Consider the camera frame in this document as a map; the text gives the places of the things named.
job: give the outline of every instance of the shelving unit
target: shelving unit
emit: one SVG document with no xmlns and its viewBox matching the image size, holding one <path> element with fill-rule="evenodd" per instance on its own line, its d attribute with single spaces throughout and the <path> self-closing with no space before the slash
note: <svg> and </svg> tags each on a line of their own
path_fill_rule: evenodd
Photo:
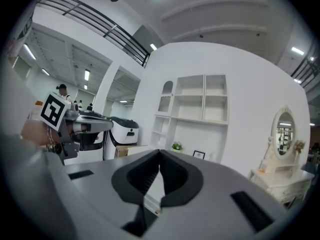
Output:
<svg viewBox="0 0 320 240">
<path fill-rule="evenodd" d="M 164 83 L 151 133 L 150 146 L 170 150 L 178 141 L 184 153 L 222 157 L 229 121 L 225 75 L 194 75 Z"/>
</svg>

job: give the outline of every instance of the ceiling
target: ceiling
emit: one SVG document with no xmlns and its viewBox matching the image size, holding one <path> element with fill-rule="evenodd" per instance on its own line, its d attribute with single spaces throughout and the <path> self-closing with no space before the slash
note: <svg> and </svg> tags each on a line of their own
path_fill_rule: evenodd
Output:
<svg viewBox="0 0 320 240">
<path fill-rule="evenodd" d="M 143 16 L 165 44 L 223 44 L 275 64 L 290 38 L 294 21 L 293 9 L 281 0 L 124 1 Z M 277 34 L 283 28 L 284 33 Z"/>
<path fill-rule="evenodd" d="M 40 69 L 45 69 L 50 76 L 67 82 L 79 89 L 96 94 L 101 85 L 111 61 L 89 49 L 85 45 L 75 45 L 67 38 L 52 29 L 32 26 L 30 35 L 26 41 L 37 60 L 33 63 Z M 25 49 L 21 50 L 23 59 L 31 58 Z M 85 70 L 90 71 L 89 80 L 85 80 Z M 126 105 L 133 104 L 140 81 L 127 75 L 119 69 L 111 84 L 107 99 L 120 101 L 127 99 Z"/>
</svg>

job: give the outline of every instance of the cardboard box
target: cardboard box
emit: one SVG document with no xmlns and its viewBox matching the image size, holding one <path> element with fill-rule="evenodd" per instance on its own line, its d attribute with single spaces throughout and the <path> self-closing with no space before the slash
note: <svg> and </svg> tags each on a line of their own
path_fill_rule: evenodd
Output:
<svg viewBox="0 0 320 240">
<path fill-rule="evenodd" d="M 128 155 L 128 149 L 129 148 L 142 148 L 141 150 L 138 150 L 137 152 L 133 152 L 133 154 L 135 153 L 140 153 L 142 151 L 145 150 L 149 150 L 150 148 L 148 148 L 148 146 L 116 146 L 115 147 L 115 154 L 114 154 L 114 158 L 122 158 L 122 157 L 126 157 Z"/>
<path fill-rule="evenodd" d="M 132 148 L 136 146 L 116 146 L 114 158 L 122 158 L 128 155 L 128 148 Z"/>
</svg>

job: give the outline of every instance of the white pillar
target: white pillar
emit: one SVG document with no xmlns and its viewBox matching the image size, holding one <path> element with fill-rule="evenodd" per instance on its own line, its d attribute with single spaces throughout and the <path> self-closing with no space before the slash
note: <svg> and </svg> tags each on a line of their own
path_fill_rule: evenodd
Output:
<svg viewBox="0 0 320 240">
<path fill-rule="evenodd" d="M 105 109 L 107 95 L 109 93 L 110 86 L 116 76 L 116 73 L 120 67 L 120 64 L 117 62 L 112 62 L 109 68 L 107 69 L 102 82 L 100 84 L 99 90 L 95 96 L 92 110 L 94 112 L 102 114 Z"/>
</svg>

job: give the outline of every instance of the vanity mirror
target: vanity mirror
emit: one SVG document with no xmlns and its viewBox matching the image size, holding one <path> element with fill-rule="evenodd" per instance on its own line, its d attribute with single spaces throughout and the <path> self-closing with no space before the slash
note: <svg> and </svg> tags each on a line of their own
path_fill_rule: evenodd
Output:
<svg viewBox="0 0 320 240">
<path fill-rule="evenodd" d="M 282 107 L 273 119 L 269 147 L 262 160 L 260 169 L 265 173 L 274 173 L 277 168 L 298 166 L 295 162 L 296 141 L 295 120 L 288 106 Z"/>
<path fill-rule="evenodd" d="M 297 136 L 293 114 L 284 106 L 273 119 L 269 147 L 260 168 L 250 175 L 254 183 L 284 205 L 303 200 L 314 177 L 299 168 L 294 150 Z"/>
<path fill-rule="evenodd" d="M 295 122 L 290 113 L 284 112 L 280 115 L 276 125 L 274 144 L 276 145 L 276 155 L 281 159 L 289 154 L 292 149 L 295 135 Z"/>
</svg>

